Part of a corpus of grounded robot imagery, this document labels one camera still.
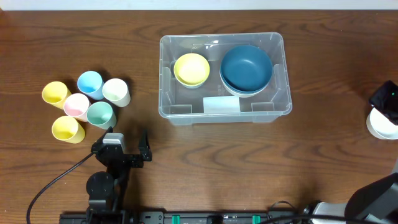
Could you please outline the clear plastic storage container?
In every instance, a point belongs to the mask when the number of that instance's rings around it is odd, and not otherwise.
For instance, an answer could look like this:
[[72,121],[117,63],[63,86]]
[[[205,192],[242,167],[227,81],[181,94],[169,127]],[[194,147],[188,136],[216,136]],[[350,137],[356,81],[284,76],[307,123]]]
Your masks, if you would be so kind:
[[[247,98],[232,95],[220,77],[223,56],[239,45],[265,51],[273,67],[265,89]],[[210,75],[198,88],[183,86],[174,74],[177,59],[188,53],[199,54],[210,64]],[[279,33],[165,35],[161,38],[159,114],[173,125],[270,123],[292,109],[284,39]]]

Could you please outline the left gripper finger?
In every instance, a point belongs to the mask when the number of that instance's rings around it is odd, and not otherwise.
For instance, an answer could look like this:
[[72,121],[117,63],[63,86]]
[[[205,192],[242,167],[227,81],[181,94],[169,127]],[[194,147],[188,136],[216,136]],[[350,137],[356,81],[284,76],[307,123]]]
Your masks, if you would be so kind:
[[142,156],[143,161],[151,161],[152,160],[152,151],[149,146],[149,140],[148,140],[148,135],[147,131],[144,130],[142,133],[142,136],[139,141],[139,152],[140,155]]
[[110,126],[105,132],[104,134],[96,141],[96,145],[100,145],[103,143],[103,139],[104,137],[108,134],[108,133],[112,133],[113,132],[113,127]]

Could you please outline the grey small bowl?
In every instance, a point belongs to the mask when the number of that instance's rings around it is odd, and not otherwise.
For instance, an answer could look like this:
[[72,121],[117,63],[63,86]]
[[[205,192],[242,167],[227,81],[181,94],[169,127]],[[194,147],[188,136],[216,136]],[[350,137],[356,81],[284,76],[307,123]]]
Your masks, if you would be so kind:
[[176,78],[176,80],[177,80],[182,86],[184,86],[185,88],[189,88],[189,89],[199,88],[199,87],[201,87],[201,86],[206,82],[206,80],[203,80],[201,83],[197,83],[197,84],[187,84],[187,83],[185,83],[185,82],[179,80],[178,78]]

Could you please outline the dark blue bowl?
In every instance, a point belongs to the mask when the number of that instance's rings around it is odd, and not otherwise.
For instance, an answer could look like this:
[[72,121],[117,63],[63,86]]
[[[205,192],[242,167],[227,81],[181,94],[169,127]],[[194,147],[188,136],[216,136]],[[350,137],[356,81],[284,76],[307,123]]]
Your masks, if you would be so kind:
[[225,53],[220,71],[229,85],[249,92],[269,84],[273,64],[262,49],[252,45],[238,45]]
[[262,87],[262,88],[260,88],[259,90],[256,90],[256,91],[249,91],[249,92],[246,92],[246,91],[237,90],[237,89],[235,89],[234,87],[232,87],[231,85],[229,85],[229,84],[226,82],[226,80],[224,79],[224,77],[223,77],[223,75],[222,75],[222,72],[220,72],[220,78],[221,78],[222,84],[224,85],[224,87],[227,89],[227,91],[228,91],[229,93],[231,93],[232,95],[241,97],[241,98],[252,97],[252,96],[254,96],[254,95],[260,93],[261,91],[265,90],[265,89],[267,88],[267,86],[269,85],[269,84],[266,84],[264,87]]

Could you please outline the beige large bowl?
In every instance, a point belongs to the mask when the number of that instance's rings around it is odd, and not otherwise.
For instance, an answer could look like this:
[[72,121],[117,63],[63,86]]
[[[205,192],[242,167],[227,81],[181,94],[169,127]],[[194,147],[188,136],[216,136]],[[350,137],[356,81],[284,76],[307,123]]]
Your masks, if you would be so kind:
[[229,87],[227,84],[224,84],[224,87],[226,88],[226,90],[227,90],[230,94],[232,94],[232,95],[234,95],[234,96],[238,96],[238,97],[240,97],[240,98],[249,98],[249,97],[255,96],[256,94],[258,94],[258,93],[260,93],[262,90],[264,90],[264,88],[262,88],[262,89],[260,89],[260,90],[258,90],[258,91],[252,92],[252,93],[243,93],[243,92],[239,92],[239,91],[237,91],[237,90],[232,89],[232,88]]

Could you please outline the white small bowl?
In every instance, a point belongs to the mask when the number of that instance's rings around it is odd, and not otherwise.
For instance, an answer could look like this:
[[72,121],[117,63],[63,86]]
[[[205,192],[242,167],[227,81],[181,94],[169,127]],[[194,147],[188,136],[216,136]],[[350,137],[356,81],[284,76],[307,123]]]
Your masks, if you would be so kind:
[[378,139],[397,139],[397,125],[390,122],[381,112],[373,108],[366,119],[368,131]]

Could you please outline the yellow small bowl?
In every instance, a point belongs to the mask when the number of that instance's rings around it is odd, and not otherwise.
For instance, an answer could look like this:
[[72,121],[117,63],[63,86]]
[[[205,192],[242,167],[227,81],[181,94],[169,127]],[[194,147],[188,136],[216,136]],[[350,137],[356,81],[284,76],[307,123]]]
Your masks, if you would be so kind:
[[184,54],[175,62],[174,75],[187,84],[201,83],[210,75],[210,64],[200,54]]

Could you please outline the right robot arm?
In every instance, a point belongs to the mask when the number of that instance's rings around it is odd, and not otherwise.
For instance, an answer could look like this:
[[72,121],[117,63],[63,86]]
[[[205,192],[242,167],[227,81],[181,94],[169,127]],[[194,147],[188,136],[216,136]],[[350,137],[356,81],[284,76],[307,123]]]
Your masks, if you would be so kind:
[[[397,85],[388,80],[369,98],[373,107],[366,120],[369,132],[378,139],[397,139]],[[343,223],[365,220],[397,223],[397,168],[391,174],[359,190],[346,203],[316,202],[304,210],[308,215],[343,217]]]

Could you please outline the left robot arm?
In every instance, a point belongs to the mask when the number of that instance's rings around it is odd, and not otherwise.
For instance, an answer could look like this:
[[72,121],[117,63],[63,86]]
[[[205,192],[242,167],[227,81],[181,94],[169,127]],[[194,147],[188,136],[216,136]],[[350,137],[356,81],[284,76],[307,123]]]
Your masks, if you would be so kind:
[[125,148],[124,135],[114,133],[112,127],[91,147],[91,152],[106,170],[94,173],[87,180],[88,223],[138,222],[135,212],[123,209],[123,200],[131,169],[142,168],[145,161],[152,160],[147,132],[144,131],[139,140],[139,154],[128,154]]

